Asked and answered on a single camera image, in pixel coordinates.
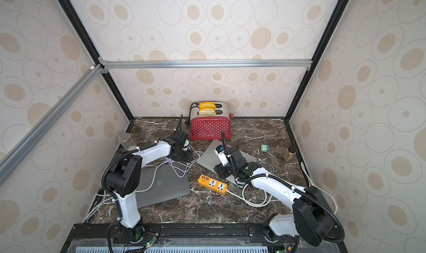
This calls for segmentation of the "green charger plug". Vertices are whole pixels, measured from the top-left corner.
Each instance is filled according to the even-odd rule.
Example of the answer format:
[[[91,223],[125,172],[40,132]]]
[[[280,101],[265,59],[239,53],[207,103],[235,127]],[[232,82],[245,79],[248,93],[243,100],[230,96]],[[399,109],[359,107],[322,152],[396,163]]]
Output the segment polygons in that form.
[[[261,152],[268,153],[269,150],[270,150],[270,147],[268,145],[265,145],[265,144],[261,145]]]

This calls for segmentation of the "white charger cable grey laptop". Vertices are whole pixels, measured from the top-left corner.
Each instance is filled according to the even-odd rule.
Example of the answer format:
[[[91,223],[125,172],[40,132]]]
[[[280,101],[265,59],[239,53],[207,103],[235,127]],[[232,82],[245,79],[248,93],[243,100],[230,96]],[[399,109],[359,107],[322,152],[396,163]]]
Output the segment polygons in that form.
[[[144,189],[144,190],[137,190],[136,193],[144,193],[144,192],[147,192],[148,190],[150,190],[155,183],[157,171],[165,164],[168,164],[172,168],[172,170],[174,171],[174,173],[176,174],[177,177],[183,178],[189,172],[191,167],[195,163],[197,163],[200,160],[201,156],[203,155],[202,151],[195,150],[191,145],[189,145],[188,151],[190,151],[191,154],[195,153],[197,155],[195,160],[192,160],[192,161],[187,162],[187,163],[174,161],[172,164],[169,164],[167,161],[164,161],[164,162],[158,164],[154,169],[153,178],[152,178],[152,181],[151,181],[151,184],[149,185],[149,187],[147,189]]]

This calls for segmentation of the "silver apple laptop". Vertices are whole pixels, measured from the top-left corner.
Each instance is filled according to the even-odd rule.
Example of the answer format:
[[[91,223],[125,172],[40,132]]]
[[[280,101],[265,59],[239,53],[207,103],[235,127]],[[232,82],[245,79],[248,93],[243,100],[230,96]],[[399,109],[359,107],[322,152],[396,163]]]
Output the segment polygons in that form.
[[[200,159],[197,161],[197,163],[205,168],[207,168],[209,171],[215,173],[217,175],[217,173],[214,171],[214,167],[218,164],[221,164],[220,159],[216,156],[215,154],[215,149],[218,146],[222,146],[223,143],[222,141],[219,140],[213,140],[212,143],[207,147],[207,149],[204,151],[203,155],[200,157]],[[242,156],[247,160],[247,162],[249,161],[257,161],[258,158],[251,156],[243,151],[241,151]],[[232,183],[235,186],[237,186],[235,179],[232,175],[228,176],[225,179],[225,182],[228,183]]]

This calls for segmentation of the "dark grey laptop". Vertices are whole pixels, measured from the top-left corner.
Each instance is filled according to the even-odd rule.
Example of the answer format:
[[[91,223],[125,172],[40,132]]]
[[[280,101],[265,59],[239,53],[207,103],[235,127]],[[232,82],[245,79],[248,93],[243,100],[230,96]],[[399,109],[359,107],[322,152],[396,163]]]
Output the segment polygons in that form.
[[[168,164],[143,169],[136,189],[138,208],[177,199],[190,194],[188,176],[178,177]]]

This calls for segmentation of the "red polka dot toaster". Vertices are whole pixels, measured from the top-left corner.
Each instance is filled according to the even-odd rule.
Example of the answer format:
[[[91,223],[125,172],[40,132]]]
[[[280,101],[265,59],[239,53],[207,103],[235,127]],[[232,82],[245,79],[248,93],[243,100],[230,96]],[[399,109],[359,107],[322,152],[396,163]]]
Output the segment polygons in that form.
[[[198,115],[199,104],[191,104],[189,110],[189,119],[187,125],[190,126],[191,140],[221,140],[222,133],[226,139],[232,137],[231,119],[234,115],[229,111],[227,104],[213,102],[216,104],[216,115],[200,116]]]

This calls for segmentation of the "orange power strip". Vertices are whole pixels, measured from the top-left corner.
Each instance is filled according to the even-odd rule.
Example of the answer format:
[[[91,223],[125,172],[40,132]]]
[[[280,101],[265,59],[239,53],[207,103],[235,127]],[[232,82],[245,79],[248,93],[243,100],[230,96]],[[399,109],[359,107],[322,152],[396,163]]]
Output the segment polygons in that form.
[[[201,175],[199,177],[198,184],[221,195],[225,195],[227,192],[227,184],[212,179],[206,175]]]

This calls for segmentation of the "yellow toast slice front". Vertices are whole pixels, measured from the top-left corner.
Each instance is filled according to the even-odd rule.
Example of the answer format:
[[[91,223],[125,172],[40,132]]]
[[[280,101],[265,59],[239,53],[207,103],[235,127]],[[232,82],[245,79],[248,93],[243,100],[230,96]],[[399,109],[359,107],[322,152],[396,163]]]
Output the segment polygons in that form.
[[[214,115],[216,115],[216,110],[214,108],[202,108],[202,109],[199,109],[198,115],[200,115],[200,116],[214,116]]]

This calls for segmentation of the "yellow toast slice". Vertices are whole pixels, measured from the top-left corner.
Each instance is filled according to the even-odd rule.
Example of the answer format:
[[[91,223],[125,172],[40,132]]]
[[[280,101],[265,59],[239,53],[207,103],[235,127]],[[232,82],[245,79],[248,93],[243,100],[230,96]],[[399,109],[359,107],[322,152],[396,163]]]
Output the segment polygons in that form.
[[[213,110],[215,110],[216,104],[213,103],[213,102],[203,102],[203,103],[200,103],[198,107],[199,107],[200,110],[202,110],[202,109],[213,109]]]
[[[200,116],[214,116],[214,115],[216,115],[216,110],[214,108],[202,108],[202,109],[199,109],[198,115],[200,115]]]

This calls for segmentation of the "yellow toast slice back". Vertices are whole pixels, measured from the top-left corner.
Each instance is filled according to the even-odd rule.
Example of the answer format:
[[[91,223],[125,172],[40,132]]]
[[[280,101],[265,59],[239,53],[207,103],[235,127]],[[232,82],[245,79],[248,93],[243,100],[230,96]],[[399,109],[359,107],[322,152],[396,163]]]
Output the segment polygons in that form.
[[[200,103],[198,107],[199,107],[200,110],[202,110],[202,109],[213,109],[213,110],[215,110],[216,104],[213,103],[213,102],[203,102],[203,103]]]

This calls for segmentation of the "clear glass jar with powder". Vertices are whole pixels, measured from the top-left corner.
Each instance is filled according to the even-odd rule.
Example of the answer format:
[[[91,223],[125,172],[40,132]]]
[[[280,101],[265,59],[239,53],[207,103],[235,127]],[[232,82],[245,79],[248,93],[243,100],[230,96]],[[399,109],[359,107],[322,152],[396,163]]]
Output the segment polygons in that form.
[[[117,140],[126,151],[135,150],[137,148],[137,145],[130,133],[120,134],[117,137]]]

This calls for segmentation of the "horizontal aluminium bar back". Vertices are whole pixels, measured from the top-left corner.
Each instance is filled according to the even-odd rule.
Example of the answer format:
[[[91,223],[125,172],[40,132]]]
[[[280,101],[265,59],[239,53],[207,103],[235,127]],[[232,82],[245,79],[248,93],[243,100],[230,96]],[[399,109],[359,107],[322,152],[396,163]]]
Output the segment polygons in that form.
[[[176,60],[176,61],[103,61],[107,69],[201,69],[201,68],[269,68],[310,67],[310,59],[283,60]]]

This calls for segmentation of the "diagonal aluminium bar left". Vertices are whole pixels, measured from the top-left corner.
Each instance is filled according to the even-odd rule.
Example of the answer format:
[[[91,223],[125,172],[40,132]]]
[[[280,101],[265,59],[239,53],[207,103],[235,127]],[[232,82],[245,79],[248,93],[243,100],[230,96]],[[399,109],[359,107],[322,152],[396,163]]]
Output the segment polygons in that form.
[[[97,64],[83,75],[45,116],[1,160],[1,183],[4,183],[17,166],[39,143],[65,111],[75,102],[92,80],[101,73],[102,64]]]

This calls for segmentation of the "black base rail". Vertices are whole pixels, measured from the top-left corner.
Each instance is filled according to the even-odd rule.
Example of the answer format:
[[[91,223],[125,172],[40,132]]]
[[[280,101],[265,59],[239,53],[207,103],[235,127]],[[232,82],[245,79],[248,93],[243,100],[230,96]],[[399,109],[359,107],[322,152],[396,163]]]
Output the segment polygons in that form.
[[[344,243],[311,246],[297,236],[267,240],[261,224],[144,224],[140,241],[131,243],[118,227],[76,224],[63,253],[345,253]]]

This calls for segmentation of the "black corner frame post left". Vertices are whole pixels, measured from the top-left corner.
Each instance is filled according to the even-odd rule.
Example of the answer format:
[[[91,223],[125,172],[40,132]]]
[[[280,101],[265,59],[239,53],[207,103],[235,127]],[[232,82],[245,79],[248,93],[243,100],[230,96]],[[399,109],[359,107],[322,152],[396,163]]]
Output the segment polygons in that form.
[[[100,64],[101,68],[103,68],[105,71],[102,73],[103,78],[114,95],[116,101],[118,102],[119,106],[121,107],[124,115],[127,117],[127,119],[132,123],[134,121],[134,115],[132,114],[129,106],[127,105],[126,101],[123,98],[123,95],[121,94],[120,90],[118,89],[115,81],[113,80],[111,74],[107,72],[104,65],[101,63],[99,58],[101,57],[96,46],[94,45],[92,38],[90,37],[89,33],[87,32],[86,28],[84,27],[80,16],[77,14],[76,10],[74,9],[74,6],[72,5],[70,0],[57,0],[65,12],[65,15],[67,16],[68,20],[71,22],[74,30],[76,31],[77,35],[79,36],[80,40],[83,43],[83,46],[85,50],[88,52],[89,56],[92,58],[95,64]]]

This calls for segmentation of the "black corner frame post right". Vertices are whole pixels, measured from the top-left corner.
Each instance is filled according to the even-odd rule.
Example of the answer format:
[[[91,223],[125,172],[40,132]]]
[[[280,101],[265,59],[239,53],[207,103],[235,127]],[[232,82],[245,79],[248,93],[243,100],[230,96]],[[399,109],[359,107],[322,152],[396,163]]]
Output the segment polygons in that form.
[[[326,50],[326,47],[349,3],[349,0],[338,0],[336,3],[336,6],[334,10],[332,11],[331,17],[326,25],[325,31],[323,32],[321,39],[319,41],[319,44],[312,56],[312,64],[307,69],[306,73],[304,74],[304,77],[302,78],[302,82],[300,86],[297,89],[297,92],[295,94],[295,97],[292,100],[292,103],[287,111],[287,114],[285,116],[285,122],[289,123],[298,104],[300,103],[303,93],[305,92],[307,85],[309,81],[311,80],[315,69],[320,63],[320,60]]]

